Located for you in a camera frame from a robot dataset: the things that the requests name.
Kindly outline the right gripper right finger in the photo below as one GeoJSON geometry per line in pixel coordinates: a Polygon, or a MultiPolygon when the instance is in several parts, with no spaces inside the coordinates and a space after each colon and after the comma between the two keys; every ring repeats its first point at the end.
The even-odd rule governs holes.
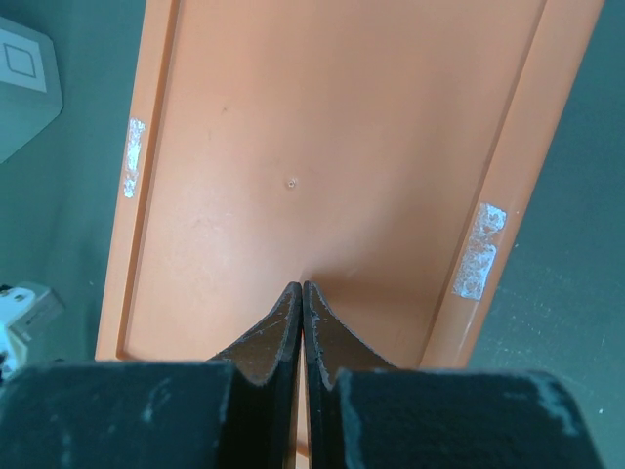
{"type": "Polygon", "coordinates": [[[332,312],[319,285],[303,288],[312,468],[405,466],[405,373],[332,312]]]}

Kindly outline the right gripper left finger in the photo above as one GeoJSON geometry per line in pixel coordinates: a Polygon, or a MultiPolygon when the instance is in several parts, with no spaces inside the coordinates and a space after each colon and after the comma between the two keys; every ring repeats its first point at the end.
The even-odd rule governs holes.
{"type": "Polygon", "coordinates": [[[234,367],[219,442],[221,468],[293,468],[302,342],[302,285],[213,359],[234,367]]]}

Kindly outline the orange drawer box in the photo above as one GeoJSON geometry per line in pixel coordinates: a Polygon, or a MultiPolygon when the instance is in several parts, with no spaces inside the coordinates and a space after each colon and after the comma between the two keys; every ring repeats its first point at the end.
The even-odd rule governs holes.
{"type": "Polygon", "coordinates": [[[149,1],[96,356],[112,464],[221,468],[213,358],[302,285],[405,373],[403,468],[598,468],[564,386],[466,364],[599,1],[149,1]]]}

